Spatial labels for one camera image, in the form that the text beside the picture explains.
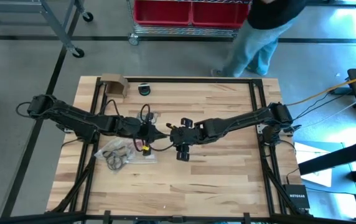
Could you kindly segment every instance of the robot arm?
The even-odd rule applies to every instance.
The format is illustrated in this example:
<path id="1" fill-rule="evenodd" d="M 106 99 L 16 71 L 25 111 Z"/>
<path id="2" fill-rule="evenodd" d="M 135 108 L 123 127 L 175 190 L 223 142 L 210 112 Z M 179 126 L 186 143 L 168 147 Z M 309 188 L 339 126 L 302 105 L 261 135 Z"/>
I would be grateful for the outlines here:
<path id="1" fill-rule="evenodd" d="M 167 137 L 157 131 L 153 125 L 149 127 L 148 124 L 143 124 L 136 118 L 92 114 L 57 100 L 52 95 L 33 97 L 27 113 L 31 118 L 51 119 L 61 127 L 71 129 L 78 138 L 87 143 L 97 141 L 95 133 L 135 138 L 149 143 Z"/>
<path id="2" fill-rule="evenodd" d="M 131 117 L 92 114 L 57 100 L 52 95 L 33 97 L 27 113 L 34 119 L 51 119 L 61 127 L 73 130 L 78 138 L 88 143 L 97 141 L 95 133 L 140 139 L 145 142 L 145 145 L 168 137 L 158 131 L 150 120 L 142 122 Z M 188 161 L 189 146 L 191 145 L 215 142 L 230 131 L 256 124 L 267 125 L 263 129 L 263 141 L 266 144 L 274 144 L 279 139 L 280 130 L 290 127 L 292 123 L 293 119 L 287 107 L 280 103 L 272 103 L 268 107 L 232 118 L 211 118 L 199 121 L 194 125 L 193 121 L 182 118 L 183 126 L 175 127 L 167 124 L 167 127 L 171 128 L 169 137 L 172 145 L 177 149 L 177 159 Z"/>

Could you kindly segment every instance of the red bin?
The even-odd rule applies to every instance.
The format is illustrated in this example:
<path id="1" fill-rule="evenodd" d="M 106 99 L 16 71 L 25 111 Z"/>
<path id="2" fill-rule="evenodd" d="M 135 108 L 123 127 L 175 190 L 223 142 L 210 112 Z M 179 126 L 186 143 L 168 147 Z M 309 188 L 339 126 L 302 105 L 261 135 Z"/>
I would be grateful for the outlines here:
<path id="1" fill-rule="evenodd" d="M 193 2 L 192 23 L 197 27 L 240 28 L 249 5 L 241 3 Z"/>
<path id="2" fill-rule="evenodd" d="M 141 25 L 187 26 L 190 23 L 191 2 L 134 2 L 134 20 Z"/>

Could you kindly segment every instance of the small cardboard piece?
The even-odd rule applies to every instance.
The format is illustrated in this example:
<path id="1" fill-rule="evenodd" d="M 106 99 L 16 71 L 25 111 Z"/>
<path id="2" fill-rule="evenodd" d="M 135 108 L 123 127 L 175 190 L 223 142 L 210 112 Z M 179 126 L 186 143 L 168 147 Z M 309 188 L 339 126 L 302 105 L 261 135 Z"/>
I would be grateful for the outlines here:
<path id="1" fill-rule="evenodd" d="M 101 81 L 106 83 L 106 96 L 125 98 L 128 90 L 128 80 L 118 74 L 103 74 Z"/>

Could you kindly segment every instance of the butcher block tabletop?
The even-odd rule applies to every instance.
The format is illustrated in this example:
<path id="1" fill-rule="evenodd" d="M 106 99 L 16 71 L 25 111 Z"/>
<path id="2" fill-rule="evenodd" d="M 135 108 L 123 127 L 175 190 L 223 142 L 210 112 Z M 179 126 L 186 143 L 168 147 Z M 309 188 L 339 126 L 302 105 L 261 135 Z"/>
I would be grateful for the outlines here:
<path id="1" fill-rule="evenodd" d="M 95 83 L 96 77 L 81 77 L 75 107 L 90 110 Z M 159 113 L 155 125 L 164 133 L 170 131 L 166 123 L 180 126 L 181 118 L 197 122 L 252 111 L 246 83 L 152 82 L 148 96 L 139 94 L 139 84 L 129 84 L 126 98 L 115 98 L 120 114 L 136 117 L 142 105 L 148 103 L 152 112 Z M 281 102 L 277 79 L 264 78 L 263 85 L 267 104 Z M 100 110 L 103 88 L 96 113 Z M 260 107 L 259 94 L 256 98 Z M 108 105 L 105 114 L 116 114 L 113 104 Z M 76 138 L 66 134 L 65 142 Z M 101 136 L 99 148 L 113 138 Z M 76 141 L 62 148 L 47 210 L 55 208 L 73 186 L 82 144 Z M 162 139 L 152 146 L 162 149 L 170 144 L 169 139 Z M 189 162 L 177 161 L 175 148 L 152 153 L 156 155 L 156 164 L 127 164 L 118 172 L 110 171 L 105 161 L 97 160 L 87 214 L 103 215 L 109 210 L 113 215 L 242 217 L 243 213 L 250 213 L 251 217 L 269 217 L 254 126 L 230 132 L 215 143 L 191 146 Z M 276 146 L 276 154 L 281 181 L 285 183 L 286 175 L 298 168 L 294 149 L 281 143 Z M 301 184 L 298 171 L 290 174 L 289 179 L 291 184 Z M 273 184 L 271 188 L 274 209 L 279 213 L 277 192 Z M 83 189 L 78 196 L 78 209 Z"/>

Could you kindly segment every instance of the metal rack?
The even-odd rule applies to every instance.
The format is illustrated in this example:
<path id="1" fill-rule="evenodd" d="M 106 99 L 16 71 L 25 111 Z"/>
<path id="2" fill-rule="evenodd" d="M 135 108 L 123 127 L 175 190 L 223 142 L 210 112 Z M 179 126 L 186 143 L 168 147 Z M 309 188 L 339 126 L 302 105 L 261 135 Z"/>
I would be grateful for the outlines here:
<path id="1" fill-rule="evenodd" d="M 73 56 L 82 58 L 84 57 L 84 51 L 72 44 L 72 40 L 66 31 L 66 27 L 74 6 L 82 15 L 85 22 L 91 22 L 93 20 L 93 15 L 90 12 L 86 12 L 82 0 L 69 1 L 63 22 L 60 23 L 45 0 L 0 0 L 0 12 L 39 13 L 46 20 L 46 22 L 3 22 L 0 20 L 0 25 L 50 26 Z"/>
<path id="2" fill-rule="evenodd" d="M 239 3 L 250 4 L 251 0 L 167 0 L 180 2 L 210 2 L 210 3 Z M 238 29 L 218 29 L 201 27 L 169 27 L 169 26 L 141 26 L 134 21 L 133 8 L 130 0 L 126 0 L 128 12 L 133 26 L 133 32 L 129 34 L 128 42 L 131 45 L 138 45 L 138 34 L 167 34 L 167 35 L 201 35 L 209 37 L 236 37 Z"/>

